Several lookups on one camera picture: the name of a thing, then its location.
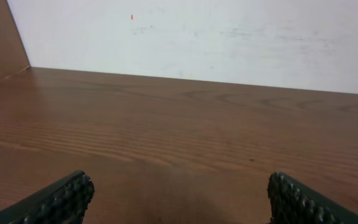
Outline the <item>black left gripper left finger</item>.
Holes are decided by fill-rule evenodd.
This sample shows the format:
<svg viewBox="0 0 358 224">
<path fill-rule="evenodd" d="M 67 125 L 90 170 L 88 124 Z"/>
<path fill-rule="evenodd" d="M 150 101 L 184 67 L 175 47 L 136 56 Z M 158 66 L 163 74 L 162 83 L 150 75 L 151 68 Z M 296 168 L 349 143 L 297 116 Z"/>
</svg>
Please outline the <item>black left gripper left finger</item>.
<svg viewBox="0 0 358 224">
<path fill-rule="evenodd" d="M 0 224 L 82 224 L 94 184 L 82 170 L 0 211 Z"/>
</svg>

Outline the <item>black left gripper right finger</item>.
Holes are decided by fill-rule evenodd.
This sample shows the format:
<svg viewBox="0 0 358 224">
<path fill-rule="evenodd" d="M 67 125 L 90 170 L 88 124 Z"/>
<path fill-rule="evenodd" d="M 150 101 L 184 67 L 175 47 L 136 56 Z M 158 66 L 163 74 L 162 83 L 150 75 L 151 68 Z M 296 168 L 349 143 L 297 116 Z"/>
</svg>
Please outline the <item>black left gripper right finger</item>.
<svg viewBox="0 0 358 224">
<path fill-rule="evenodd" d="M 293 177 L 274 172 L 268 179 L 272 224 L 358 224 L 358 215 Z"/>
</svg>

